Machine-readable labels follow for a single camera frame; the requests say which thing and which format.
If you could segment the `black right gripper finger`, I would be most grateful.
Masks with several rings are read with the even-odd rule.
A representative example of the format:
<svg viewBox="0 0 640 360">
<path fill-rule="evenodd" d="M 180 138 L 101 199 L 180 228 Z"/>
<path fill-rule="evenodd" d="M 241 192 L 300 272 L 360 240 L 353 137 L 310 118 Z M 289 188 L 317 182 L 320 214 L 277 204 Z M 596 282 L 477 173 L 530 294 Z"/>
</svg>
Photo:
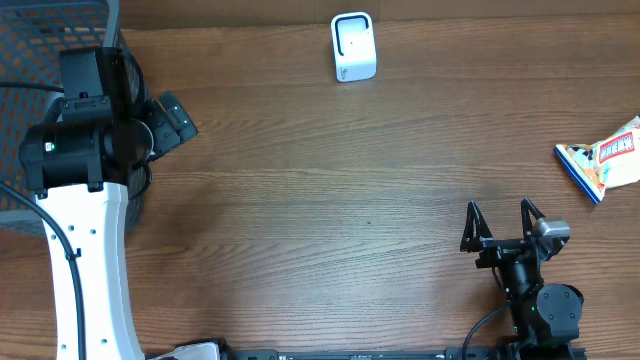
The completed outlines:
<svg viewBox="0 0 640 360">
<path fill-rule="evenodd" d="M 525 197 L 520 203 L 521 220 L 522 220 L 522 232 L 524 238 L 529 238 L 533 229 L 533 222 L 531 218 L 535 220 L 543 218 L 544 214 L 534 205 L 534 203 L 527 197 Z"/>
<path fill-rule="evenodd" d="M 475 201 L 467 206 L 461 250 L 483 250 L 494 241 L 493 235 Z"/>
</svg>

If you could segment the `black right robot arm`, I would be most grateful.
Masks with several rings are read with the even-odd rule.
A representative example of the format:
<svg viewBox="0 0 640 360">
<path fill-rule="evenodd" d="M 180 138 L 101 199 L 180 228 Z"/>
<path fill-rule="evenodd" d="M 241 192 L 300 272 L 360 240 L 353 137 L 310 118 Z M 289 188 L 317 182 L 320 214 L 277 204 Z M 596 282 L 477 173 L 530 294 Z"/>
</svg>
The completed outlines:
<svg viewBox="0 0 640 360">
<path fill-rule="evenodd" d="M 567 245 L 571 229 L 561 217 L 544 215 L 525 198 L 520 204 L 522 236 L 497 240 L 477 203 L 468 203 L 460 250 L 476 253 L 475 265 L 492 271 L 506 303 L 481 318 L 468 332 L 460 350 L 467 359 L 475 350 L 473 335 L 489 320 L 508 311 L 514 334 L 501 337 L 486 351 L 488 359 L 584 359 L 579 338 L 584 295 L 568 284 L 547 284 L 542 264 Z"/>
</svg>

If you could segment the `yellow snack bag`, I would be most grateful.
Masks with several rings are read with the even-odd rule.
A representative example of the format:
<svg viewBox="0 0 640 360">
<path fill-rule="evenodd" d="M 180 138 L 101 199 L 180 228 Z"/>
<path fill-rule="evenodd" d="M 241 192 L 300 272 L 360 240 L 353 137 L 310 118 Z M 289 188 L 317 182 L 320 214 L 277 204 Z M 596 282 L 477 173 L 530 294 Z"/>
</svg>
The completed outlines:
<svg viewBox="0 0 640 360">
<path fill-rule="evenodd" d="M 604 140 L 591 145 L 557 144 L 553 151 L 578 187 L 598 205 L 608 189 L 639 181 L 639 116 Z"/>
</svg>

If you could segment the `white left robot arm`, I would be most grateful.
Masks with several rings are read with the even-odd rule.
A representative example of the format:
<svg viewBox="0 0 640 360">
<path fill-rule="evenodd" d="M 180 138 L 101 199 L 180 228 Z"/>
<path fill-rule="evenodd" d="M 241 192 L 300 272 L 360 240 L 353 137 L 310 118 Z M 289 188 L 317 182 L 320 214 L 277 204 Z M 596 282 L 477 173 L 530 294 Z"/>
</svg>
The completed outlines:
<svg viewBox="0 0 640 360">
<path fill-rule="evenodd" d="M 117 47 L 64 50 L 58 115 L 31 127 L 19 148 L 29 201 L 43 220 L 52 268 L 59 359 L 142 359 L 130 305 L 124 237 L 138 170 L 194 138 L 170 92 L 136 88 L 135 58 Z"/>
</svg>

